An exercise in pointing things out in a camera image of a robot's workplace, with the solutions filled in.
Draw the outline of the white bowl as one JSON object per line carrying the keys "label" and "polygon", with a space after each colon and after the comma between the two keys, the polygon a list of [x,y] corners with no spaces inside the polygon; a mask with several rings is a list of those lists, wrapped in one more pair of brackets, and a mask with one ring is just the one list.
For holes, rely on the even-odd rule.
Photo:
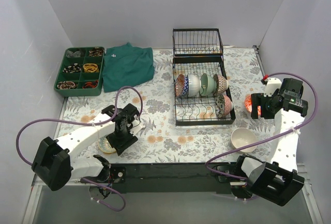
{"label": "white bowl", "polygon": [[188,75],[188,97],[194,97],[196,96],[201,89],[201,81],[200,79],[193,75]]}

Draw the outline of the black leaf patterned bowl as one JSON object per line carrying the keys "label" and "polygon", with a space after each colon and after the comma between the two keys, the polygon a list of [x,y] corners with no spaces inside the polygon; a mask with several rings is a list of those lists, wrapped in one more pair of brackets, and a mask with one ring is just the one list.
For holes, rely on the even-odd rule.
{"label": "black leaf patterned bowl", "polygon": [[227,95],[216,97],[216,115],[218,118],[226,117],[233,110],[233,103]]}

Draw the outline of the cream bowl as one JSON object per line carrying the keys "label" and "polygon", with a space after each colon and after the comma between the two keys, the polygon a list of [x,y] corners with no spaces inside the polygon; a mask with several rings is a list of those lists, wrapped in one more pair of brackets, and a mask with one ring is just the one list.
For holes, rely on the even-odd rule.
{"label": "cream bowl", "polygon": [[237,128],[231,134],[231,144],[233,148],[251,145],[257,141],[256,135],[247,128]]}

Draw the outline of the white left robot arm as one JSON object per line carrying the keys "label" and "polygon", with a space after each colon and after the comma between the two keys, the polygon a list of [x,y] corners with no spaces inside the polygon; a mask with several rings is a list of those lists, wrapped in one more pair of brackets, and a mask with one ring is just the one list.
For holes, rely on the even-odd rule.
{"label": "white left robot arm", "polygon": [[100,155],[85,159],[77,156],[102,137],[121,155],[138,140],[136,135],[143,127],[139,117],[139,110],[130,103],[118,112],[110,105],[85,126],[55,140],[43,139],[32,163],[33,172],[52,191],[61,189],[73,179],[108,182],[111,164],[107,159]]}

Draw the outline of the orange floral patterned bowl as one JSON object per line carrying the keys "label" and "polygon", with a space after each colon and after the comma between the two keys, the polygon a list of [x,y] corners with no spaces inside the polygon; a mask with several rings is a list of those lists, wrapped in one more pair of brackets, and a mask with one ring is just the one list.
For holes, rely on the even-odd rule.
{"label": "orange floral patterned bowl", "polygon": [[[248,111],[249,114],[252,112],[252,101],[251,101],[251,95],[248,94],[245,97],[244,105],[246,110]],[[261,116],[261,107],[258,106],[258,116]]]}

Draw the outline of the brown diamond patterned bowl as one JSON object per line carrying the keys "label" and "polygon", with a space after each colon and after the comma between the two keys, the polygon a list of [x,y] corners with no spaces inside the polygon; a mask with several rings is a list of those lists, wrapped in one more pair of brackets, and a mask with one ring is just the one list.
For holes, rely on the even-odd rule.
{"label": "brown diamond patterned bowl", "polygon": [[219,74],[214,74],[213,79],[216,82],[214,96],[222,95],[229,88],[228,80]]}

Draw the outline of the yellow sun patterned bowl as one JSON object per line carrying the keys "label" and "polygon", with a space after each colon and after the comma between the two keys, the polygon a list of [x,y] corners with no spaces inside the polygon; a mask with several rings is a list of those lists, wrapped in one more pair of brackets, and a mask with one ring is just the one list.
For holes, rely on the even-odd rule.
{"label": "yellow sun patterned bowl", "polygon": [[113,154],[116,153],[116,149],[114,149],[106,139],[106,136],[100,138],[97,142],[99,149],[105,154]]}

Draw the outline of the blue zigzag patterned bowl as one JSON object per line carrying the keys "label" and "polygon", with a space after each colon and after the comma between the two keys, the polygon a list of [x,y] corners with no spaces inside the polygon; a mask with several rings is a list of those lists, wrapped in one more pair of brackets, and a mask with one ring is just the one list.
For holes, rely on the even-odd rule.
{"label": "blue zigzag patterned bowl", "polygon": [[184,87],[183,87],[183,91],[181,96],[185,97],[188,95],[188,91],[189,91],[189,79],[188,76],[184,76]]}

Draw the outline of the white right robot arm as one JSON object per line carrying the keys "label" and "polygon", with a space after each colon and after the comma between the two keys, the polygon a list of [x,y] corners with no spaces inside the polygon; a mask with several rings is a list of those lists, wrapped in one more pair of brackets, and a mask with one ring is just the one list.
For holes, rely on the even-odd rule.
{"label": "white right robot arm", "polygon": [[266,78],[263,93],[251,94],[252,118],[274,119],[276,138],[267,161],[251,155],[239,156],[234,175],[246,181],[248,192],[279,206],[286,205],[303,187],[305,179],[298,175],[296,152],[299,130],[308,111],[302,99],[300,80]]}

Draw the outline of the orange geometric patterned bowl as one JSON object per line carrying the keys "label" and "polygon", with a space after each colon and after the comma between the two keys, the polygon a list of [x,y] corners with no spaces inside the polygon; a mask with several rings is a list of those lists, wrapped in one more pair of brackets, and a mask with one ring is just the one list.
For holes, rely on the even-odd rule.
{"label": "orange geometric patterned bowl", "polygon": [[184,92],[185,86],[185,76],[183,74],[179,74],[175,81],[175,96],[180,97]]}

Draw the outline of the pale green ceramic bowl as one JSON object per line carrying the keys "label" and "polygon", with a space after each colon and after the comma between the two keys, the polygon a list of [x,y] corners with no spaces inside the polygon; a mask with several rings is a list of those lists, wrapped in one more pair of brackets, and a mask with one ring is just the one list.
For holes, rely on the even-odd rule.
{"label": "pale green ceramic bowl", "polygon": [[216,89],[216,82],[213,77],[204,73],[200,78],[201,88],[200,88],[200,96],[206,97],[212,94]]}

